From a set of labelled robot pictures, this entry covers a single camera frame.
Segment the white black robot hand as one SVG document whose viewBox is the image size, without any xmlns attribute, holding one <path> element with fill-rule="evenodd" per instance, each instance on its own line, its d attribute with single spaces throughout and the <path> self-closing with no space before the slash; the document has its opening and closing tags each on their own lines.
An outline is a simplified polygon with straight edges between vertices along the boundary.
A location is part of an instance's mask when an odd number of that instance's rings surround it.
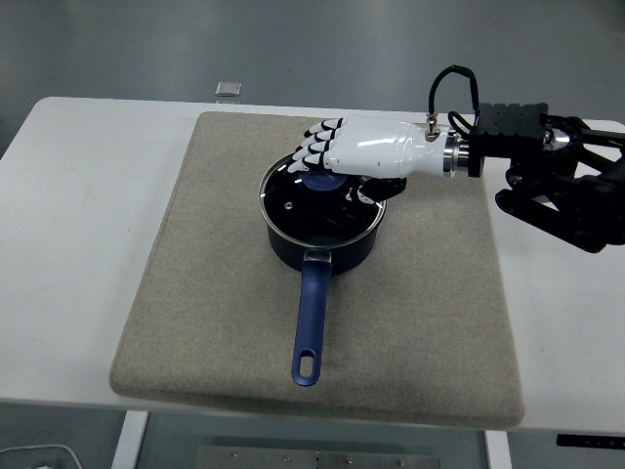
<svg viewBox="0 0 625 469">
<path fill-rule="evenodd" d="M 427 128 L 416 123 L 359 115 L 327 119 L 305 132 L 287 171 L 364 178 L 349 198 L 373 204 L 403 192 L 412 173 L 452 175 L 446 142 L 441 133 L 430 141 Z"/>
</svg>

